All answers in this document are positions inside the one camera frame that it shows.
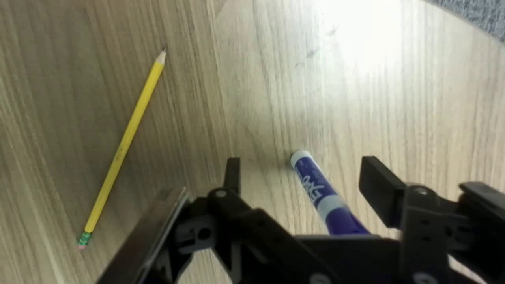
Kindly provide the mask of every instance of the black metal frame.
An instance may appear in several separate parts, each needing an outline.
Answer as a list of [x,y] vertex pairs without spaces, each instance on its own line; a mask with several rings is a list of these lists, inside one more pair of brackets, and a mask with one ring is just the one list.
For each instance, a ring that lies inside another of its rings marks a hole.
[[485,183],[461,190],[459,202],[445,201],[365,156],[360,191],[401,240],[294,237],[240,199],[240,160],[230,158],[223,188],[207,197],[158,199],[158,210],[139,223],[100,283],[177,283],[193,253],[205,248],[232,283],[243,284],[474,283],[450,268],[448,254],[483,279],[505,283],[505,197]]

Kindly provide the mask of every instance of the wooden surface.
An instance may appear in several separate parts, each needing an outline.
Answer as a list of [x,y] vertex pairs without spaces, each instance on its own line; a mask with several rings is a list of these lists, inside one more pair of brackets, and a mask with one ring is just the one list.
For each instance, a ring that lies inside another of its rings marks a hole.
[[[76,249],[153,57],[167,70],[95,238]],[[313,152],[361,221],[363,155],[456,199],[505,190],[505,51],[417,0],[0,0],[0,283],[93,283],[161,188],[243,161],[243,197],[324,234]],[[202,254],[183,283],[223,283]]]

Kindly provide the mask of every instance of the blue marker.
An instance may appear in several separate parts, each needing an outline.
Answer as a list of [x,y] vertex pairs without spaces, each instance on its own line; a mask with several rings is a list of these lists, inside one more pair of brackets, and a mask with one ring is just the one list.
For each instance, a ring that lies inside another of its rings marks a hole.
[[369,234],[331,188],[309,152],[295,152],[290,156],[290,166],[298,174],[319,216],[327,223],[330,235]]

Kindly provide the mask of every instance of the pencil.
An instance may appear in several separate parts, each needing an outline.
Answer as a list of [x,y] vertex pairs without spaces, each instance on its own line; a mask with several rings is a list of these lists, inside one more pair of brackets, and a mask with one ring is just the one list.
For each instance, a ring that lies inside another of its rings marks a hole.
[[101,213],[103,213],[103,210],[106,207],[107,197],[109,197],[109,194],[111,194],[111,191],[114,188],[114,183],[115,183],[117,175],[118,175],[118,172],[122,169],[122,164],[125,161],[128,149],[129,149],[129,145],[133,142],[133,137],[137,133],[137,128],[141,125],[144,112],[145,112],[145,109],[148,106],[148,101],[152,100],[153,92],[156,89],[156,84],[158,84],[158,81],[161,78],[161,73],[164,70],[164,62],[166,62],[166,51],[163,51],[156,57],[156,60],[155,60],[155,63],[152,66],[152,71],[148,73],[148,78],[145,81],[145,85],[144,85],[142,93],[139,96],[139,101],[137,101],[137,104],[136,104],[136,107],[134,107],[134,111],[131,114],[131,119],[129,119],[128,126],[126,126],[126,130],[123,133],[122,142],[120,142],[120,145],[118,145],[118,149],[117,149],[117,152],[114,155],[112,163],[111,163],[111,167],[109,167],[109,172],[106,175],[106,180],[101,185],[101,190],[98,193],[95,205],[92,208],[92,213],[90,213],[90,216],[88,216],[88,220],[85,223],[85,227],[84,227],[84,231],[82,231],[82,234],[81,234],[81,237],[77,240],[77,248],[79,249],[84,249],[92,240],[92,235],[93,235],[95,227],[96,227],[96,224],[100,221],[100,216],[101,216]]

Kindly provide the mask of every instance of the wooden table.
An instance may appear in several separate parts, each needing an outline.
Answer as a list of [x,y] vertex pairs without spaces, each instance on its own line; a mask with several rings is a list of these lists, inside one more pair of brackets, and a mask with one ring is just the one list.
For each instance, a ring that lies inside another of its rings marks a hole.
[[[106,213],[76,249],[153,57],[167,70]],[[324,234],[287,169],[320,163],[352,210],[363,155],[456,199],[505,190],[505,49],[418,0],[0,2],[0,283],[92,283],[161,188],[243,161],[243,199]],[[183,283],[216,279],[212,254]]]

